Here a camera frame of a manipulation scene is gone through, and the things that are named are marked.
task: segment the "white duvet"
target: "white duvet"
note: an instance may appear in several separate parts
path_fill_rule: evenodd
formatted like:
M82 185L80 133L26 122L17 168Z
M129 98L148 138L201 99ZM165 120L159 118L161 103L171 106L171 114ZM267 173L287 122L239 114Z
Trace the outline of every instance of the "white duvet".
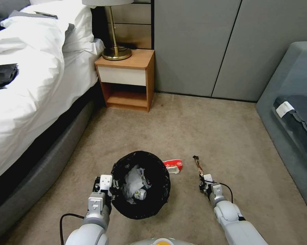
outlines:
M18 75L0 89L0 175L62 80L62 46L68 22L16 16L2 22L0 65L18 64Z

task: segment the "white pillow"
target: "white pillow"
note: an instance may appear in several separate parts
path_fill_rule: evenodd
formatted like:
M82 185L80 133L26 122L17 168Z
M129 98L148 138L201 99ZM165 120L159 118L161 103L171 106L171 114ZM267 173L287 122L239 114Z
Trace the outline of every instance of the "white pillow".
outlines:
M83 5L81 0L61 0L36 5L30 5L21 10L34 14L35 11L57 15L58 19L67 21L75 26L66 38L63 52L77 52L92 50L92 13L89 6Z

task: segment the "carpet floor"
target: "carpet floor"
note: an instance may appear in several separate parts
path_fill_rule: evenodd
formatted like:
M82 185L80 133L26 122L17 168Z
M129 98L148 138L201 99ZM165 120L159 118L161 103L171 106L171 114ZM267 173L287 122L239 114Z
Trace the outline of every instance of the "carpet floor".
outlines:
M244 217L269 244L307 244L307 206L268 136L255 104L156 93L150 113L100 109L53 187L0 239L0 244L59 244L64 213L84 215L95 176L124 155L144 150L182 159L171 175L169 202L154 217L130 220L113 208L107 235L125 245L151 237L227 244L208 199L198 189L193 155L229 185ZM230 199L227 189L226 197ZM64 219L65 240L81 220Z

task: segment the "wooden nightstand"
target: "wooden nightstand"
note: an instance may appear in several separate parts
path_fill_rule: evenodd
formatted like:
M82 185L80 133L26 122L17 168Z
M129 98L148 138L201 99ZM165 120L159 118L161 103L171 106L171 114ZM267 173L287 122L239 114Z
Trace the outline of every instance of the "wooden nightstand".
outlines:
M107 107L149 112L154 95L154 50L132 50L126 60L95 62Z

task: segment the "brass lamp base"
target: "brass lamp base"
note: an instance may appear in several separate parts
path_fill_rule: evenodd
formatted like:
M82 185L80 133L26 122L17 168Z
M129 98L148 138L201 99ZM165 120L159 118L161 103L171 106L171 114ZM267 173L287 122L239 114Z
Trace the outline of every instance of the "brass lamp base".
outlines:
M102 57L106 60L125 60L131 56L132 51L125 47L118 47L118 54L115 53L114 47L106 48L102 54Z

